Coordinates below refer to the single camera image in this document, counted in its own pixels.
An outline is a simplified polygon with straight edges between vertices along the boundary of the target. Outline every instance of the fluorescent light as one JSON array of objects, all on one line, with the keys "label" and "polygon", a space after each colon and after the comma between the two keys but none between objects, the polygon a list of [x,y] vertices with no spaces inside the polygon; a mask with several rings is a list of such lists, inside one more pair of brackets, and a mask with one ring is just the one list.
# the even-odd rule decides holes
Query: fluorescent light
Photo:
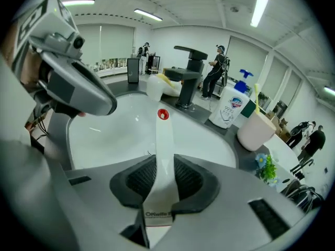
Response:
[{"label": "fluorescent light", "polygon": [[64,6],[94,5],[94,0],[71,0],[63,1]]},{"label": "fluorescent light", "polygon": [[266,5],[269,0],[257,0],[256,1],[256,6],[255,6],[255,11],[253,12],[253,16],[251,19],[250,25],[253,27],[257,27],[258,23],[260,23],[260,20],[263,16],[264,10],[266,8]]},{"label": "fluorescent light", "polygon": [[136,8],[136,9],[134,10],[134,12],[136,12],[136,13],[138,13],[138,14],[145,15],[145,16],[147,16],[147,17],[149,17],[149,18],[152,18],[152,19],[155,19],[155,20],[158,20],[158,21],[162,21],[162,20],[163,20],[162,18],[157,17],[157,16],[155,16],[155,15],[149,13],[149,12],[146,12],[146,11],[144,11],[144,10],[142,10],[142,9],[139,9],[139,8]]},{"label": "fluorescent light", "polygon": [[328,86],[325,86],[325,91],[333,96],[335,96],[335,90],[328,87]]}]

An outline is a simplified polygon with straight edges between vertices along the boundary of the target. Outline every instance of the gray countertop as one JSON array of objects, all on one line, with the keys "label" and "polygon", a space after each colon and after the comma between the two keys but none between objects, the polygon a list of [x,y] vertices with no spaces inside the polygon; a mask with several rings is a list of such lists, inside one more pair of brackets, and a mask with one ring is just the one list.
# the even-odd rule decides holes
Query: gray countertop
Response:
[{"label": "gray countertop", "polygon": [[[130,94],[130,93],[146,93],[147,84],[144,81],[139,81],[138,84],[129,84],[127,81],[121,81],[109,84],[108,87],[113,92],[116,97]],[[236,134],[238,128],[232,125],[229,129],[223,129],[214,125],[211,121],[208,120],[210,111],[198,106],[192,105],[190,110],[182,110],[180,108],[176,108],[175,103],[177,102],[177,97],[170,97],[167,95],[163,95],[161,98],[161,102],[168,104],[169,106],[175,108],[179,112],[189,116],[193,120],[203,124],[208,129],[212,130],[219,136],[221,136],[232,148],[236,157],[236,168],[241,169],[246,172],[250,172],[253,175],[255,174],[258,166],[254,162],[255,156],[257,153],[265,153],[269,154],[269,150],[263,145],[255,152],[247,151],[238,141]]]}]

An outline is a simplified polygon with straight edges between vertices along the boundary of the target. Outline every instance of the black pants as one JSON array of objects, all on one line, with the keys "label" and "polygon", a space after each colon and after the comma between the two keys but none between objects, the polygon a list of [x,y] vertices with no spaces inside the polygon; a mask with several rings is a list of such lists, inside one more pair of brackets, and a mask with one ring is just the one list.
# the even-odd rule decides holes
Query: black pants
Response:
[{"label": "black pants", "polygon": [[211,97],[211,95],[213,94],[214,88],[215,88],[215,84],[220,79],[220,77],[221,77],[221,70],[219,70],[218,72],[211,70],[208,73],[207,77],[205,78],[203,82],[203,96],[204,97]]},{"label": "black pants", "polygon": [[296,134],[295,136],[291,136],[289,138],[289,140],[286,142],[286,144],[290,147],[290,148],[294,148],[296,145],[299,144],[299,142],[303,139],[303,133],[300,131],[298,134]]}]

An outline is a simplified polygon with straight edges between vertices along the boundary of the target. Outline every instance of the person wearing headset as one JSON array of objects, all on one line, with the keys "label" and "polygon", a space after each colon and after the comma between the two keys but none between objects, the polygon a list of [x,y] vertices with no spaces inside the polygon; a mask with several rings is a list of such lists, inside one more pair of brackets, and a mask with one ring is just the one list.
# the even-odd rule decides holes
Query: person wearing headset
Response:
[{"label": "person wearing headset", "polygon": [[225,47],[222,45],[217,46],[217,52],[215,60],[209,62],[210,66],[213,66],[213,69],[207,74],[204,83],[203,83],[203,95],[201,99],[210,100],[216,82],[220,79],[222,75],[222,66],[224,64],[226,56],[224,55]]},{"label": "person wearing headset", "polygon": [[144,46],[141,49],[140,55],[140,62],[139,62],[139,75],[145,75],[146,74],[146,66],[147,61],[149,57],[149,43],[146,42]]}]

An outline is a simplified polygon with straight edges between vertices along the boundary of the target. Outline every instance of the green plant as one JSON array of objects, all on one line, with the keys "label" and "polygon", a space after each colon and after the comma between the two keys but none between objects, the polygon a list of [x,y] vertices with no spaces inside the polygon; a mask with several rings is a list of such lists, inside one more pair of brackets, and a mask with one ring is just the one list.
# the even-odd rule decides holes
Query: green plant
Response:
[{"label": "green plant", "polygon": [[260,177],[264,182],[267,182],[269,179],[276,177],[276,166],[272,164],[272,158],[270,155],[266,158],[266,165],[262,167],[259,171]]}]

